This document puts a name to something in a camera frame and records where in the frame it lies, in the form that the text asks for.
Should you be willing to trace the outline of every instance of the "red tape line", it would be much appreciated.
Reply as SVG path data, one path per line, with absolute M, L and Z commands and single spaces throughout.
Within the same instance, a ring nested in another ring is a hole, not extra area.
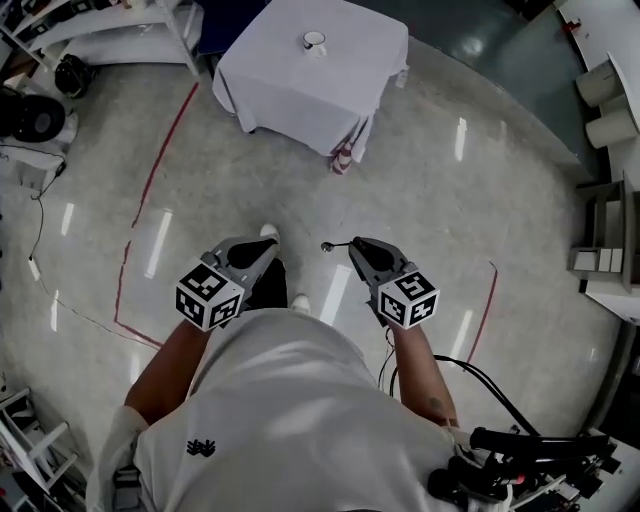
M 193 87 L 191 88 L 191 91 L 189 91 L 189 95 L 187 96 L 187 98 L 184 100 L 184 103 L 182 104 L 182 107 L 180 107 L 180 111 L 178 112 L 178 115 L 176 116 L 176 118 L 173 120 L 173 123 L 171 124 L 171 128 L 169 129 L 169 133 L 167 133 L 167 136 L 164 139 L 164 142 L 162 143 L 162 147 L 160 148 L 160 152 L 158 153 L 158 156 L 156 157 L 156 161 L 153 163 L 153 167 L 151 168 L 151 172 L 149 173 L 149 177 L 147 178 L 147 182 L 144 185 L 144 189 L 142 191 L 142 197 L 140 198 L 140 206 L 138 207 L 138 212 L 136 213 L 135 218 L 133 219 L 133 222 L 131 223 L 131 229 L 133 229 L 135 227 L 135 225 L 138 223 L 138 219 L 140 218 L 140 214 L 142 213 L 142 207 L 144 206 L 144 202 L 147 199 L 147 195 L 149 194 L 149 190 L 151 189 L 151 183 L 153 182 L 153 178 L 156 175 L 156 171 L 158 169 L 158 166 L 160 165 L 160 162 L 162 161 L 162 157 L 164 156 L 165 151 L 167 150 L 167 146 L 169 146 L 169 142 L 171 142 L 171 139 L 173 138 L 173 134 L 176 131 L 176 128 L 178 127 L 178 123 L 180 122 L 180 119 L 182 119 L 182 116 L 184 115 L 185 110 L 187 110 L 187 106 L 189 105 L 189 103 L 191 102 L 191 99 L 193 98 L 193 95 L 196 93 L 196 89 L 198 89 L 198 82 L 196 82 L 195 84 L 193 84 Z M 128 332 L 130 332 L 131 334 L 135 334 L 136 336 L 138 336 L 139 338 L 143 339 L 144 341 L 146 341 L 147 343 L 151 344 L 154 347 L 162 347 L 162 343 L 154 340 L 153 338 L 150 338 L 149 336 L 147 336 L 146 334 L 141 333 L 140 331 L 134 329 L 133 327 L 130 327 L 122 322 L 120 322 L 118 320 L 118 314 L 120 312 L 120 298 L 122 295 L 122 278 L 124 275 L 124 267 L 127 264 L 127 260 L 129 259 L 129 249 L 131 248 L 131 240 L 129 240 L 127 242 L 126 247 L 124 248 L 124 257 L 122 258 L 122 265 L 120 265 L 120 274 L 118 275 L 118 292 L 116 294 L 116 312 L 115 315 L 113 317 L 113 321 L 119 325 L 120 327 L 122 327 L 123 329 L 127 330 Z
M 493 274 L 493 283 L 491 283 L 491 291 L 489 292 L 489 297 L 487 297 L 487 305 L 484 308 L 484 314 L 482 315 L 482 321 L 480 322 L 480 327 L 478 327 L 478 333 L 476 334 L 476 339 L 473 342 L 473 346 L 471 347 L 471 352 L 469 352 L 469 357 L 467 357 L 467 363 L 471 362 L 471 358 L 473 357 L 473 354 L 475 353 L 476 348 L 478 348 L 478 342 L 480 341 L 480 336 L 482 335 L 482 329 L 484 329 L 484 323 L 487 321 L 489 308 L 491 307 L 491 301 L 493 300 L 493 292 L 496 289 L 496 282 L 498 281 L 498 269 L 493 263 L 491 263 L 491 266 L 495 271 Z

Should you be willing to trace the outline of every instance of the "floor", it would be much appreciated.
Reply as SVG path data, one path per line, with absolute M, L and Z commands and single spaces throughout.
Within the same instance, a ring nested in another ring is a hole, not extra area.
M 40 282 L 27 263 L 39 206 L 28 194 L 0 196 L 0 357 L 10 384 L 28 384 L 39 403 L 66 419 L 90 464 L 114 408 L 155 353 L 114 323 L 128 242 L 119 322 L 163 340 L 180 321 L 173 283 L 189 259 L 269 221 L 282 235 L 289 294 L 307 293 L 316 316 L 337 265 L 352 268 L 345 251 L 323 253 L 321 242 L 363 235 L 399 246 L 442 290 L 437 314 L 424 324 L 435 352 L 462 359 L 476 338 L 495 265 L 495 294 L 473 362 L 541 432 L 574 433 L 608 364 L 618 320 L 580 295 L 565 270 L 581 223 L 573 188 L 526 137 L 469 101 L 446 73 L 422 72 L 430 55 L 412 41 L 406 87 L 390 82 L 364 160 L 343 177 L 284 136 L 244 134 L 201 86 L 133 229 L 149 172 L 193 79 L 178 66 L 104 68 L 78 107 L 69 166 L 42 200 Z M 352 272 L 334 325 L 377 375 L 386 343 L 366 299 Z M 443 371 L 463 428 L 513 423 L 468 374 L 446 365 Z
M 407 24 L 411 35 L 465 63 L 542 121 L 587 168 L 606 175 L 582 129 L 592 120 L 574 80 L 585 71 L 558 14 L 527 22 L 504 0 L 351 0 Z

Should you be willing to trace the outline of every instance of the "white sneaker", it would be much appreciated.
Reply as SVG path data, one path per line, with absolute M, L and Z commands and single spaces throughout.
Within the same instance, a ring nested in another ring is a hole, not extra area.
M 278 229 L 273 224 L 265 224 L 260 228 L 260 236 L 270 236 L 271 238 L 275 238 L 280 243 L 280 233 L 278 233 Z
M 291 303 L 291 309 L 296 313 L 311 315 L 311 303 L 309 302 L 309 297 L 302 294 L 297 295 Z

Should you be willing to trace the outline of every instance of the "white tablecloth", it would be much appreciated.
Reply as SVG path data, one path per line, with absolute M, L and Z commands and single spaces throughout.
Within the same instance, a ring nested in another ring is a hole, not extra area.
M 310 30 L 325 34 L 326 57 L 304 53 Z M 269 128 L 325 156 L 350 142 L 359 162 L 408 37 L 399 21 L 343 0 L 272 0 L 218 63 L 213 91 L 245 132 Z

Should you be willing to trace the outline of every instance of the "black and white marker cube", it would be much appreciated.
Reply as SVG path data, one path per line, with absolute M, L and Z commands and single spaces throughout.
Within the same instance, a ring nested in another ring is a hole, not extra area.
M 176 309 L 203 331 L 235 317 L 244 289 L 202 260 L 194 260 L 189 272 L 176 284 Z
M 378 288 L 378 312 L 408 329 L 433 316 L 439 295 L 420 271 L 411 272 Z

